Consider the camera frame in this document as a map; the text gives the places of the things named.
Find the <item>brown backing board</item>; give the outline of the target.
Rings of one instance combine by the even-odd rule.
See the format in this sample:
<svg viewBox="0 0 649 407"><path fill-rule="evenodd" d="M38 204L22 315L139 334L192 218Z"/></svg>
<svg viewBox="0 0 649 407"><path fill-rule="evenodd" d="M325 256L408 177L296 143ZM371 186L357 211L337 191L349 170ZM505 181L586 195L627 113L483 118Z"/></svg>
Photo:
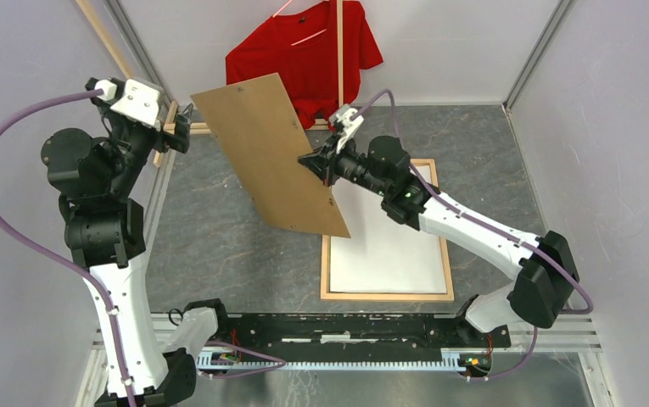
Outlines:
<svg viewBox="0 0 649 407"><path fill-rule="evenodd" d="M191 99L268 226L350 237L330 188L297 161L312 148L278 74Z"/></svg>

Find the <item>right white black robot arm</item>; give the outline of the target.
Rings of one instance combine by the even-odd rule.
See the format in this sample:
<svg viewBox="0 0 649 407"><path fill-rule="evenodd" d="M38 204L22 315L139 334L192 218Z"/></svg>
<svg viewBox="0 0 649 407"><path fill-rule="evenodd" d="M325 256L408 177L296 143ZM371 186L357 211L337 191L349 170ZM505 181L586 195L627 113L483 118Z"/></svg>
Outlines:
<svg viewBox="0 0 649 407"><path fill-rule="evenodd" d="M548 329L579 289L579 274L565 236L519 231L471 211L417 173L400 139L379 136L367 151L355 142L331 136L298 163L331 187L349 181L381 199L394 222L465 248L509 276L511 284L470 298L454 324L456 339L475 346L498 326L526 322Z"/></svg>

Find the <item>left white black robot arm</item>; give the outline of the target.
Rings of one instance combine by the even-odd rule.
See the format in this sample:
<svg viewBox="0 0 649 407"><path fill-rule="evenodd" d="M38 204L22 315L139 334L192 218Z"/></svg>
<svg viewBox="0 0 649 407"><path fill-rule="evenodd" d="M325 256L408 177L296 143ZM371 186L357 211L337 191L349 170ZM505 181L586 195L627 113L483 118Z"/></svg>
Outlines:
<svg viewBox="0 0 649 407"><path fill-rule="evenodd" d="M42 146L48 182L59 192L64 241L92 295L109 363L99 406L174 406L196 386L196 357L231 334L218 298L189 303L179 326L159 343L148 304L144 210L131 198L153 150L184 153L190 108L175 114L173 132L151 128L97 104L111 120L106 137L65 128Z"/></svg>

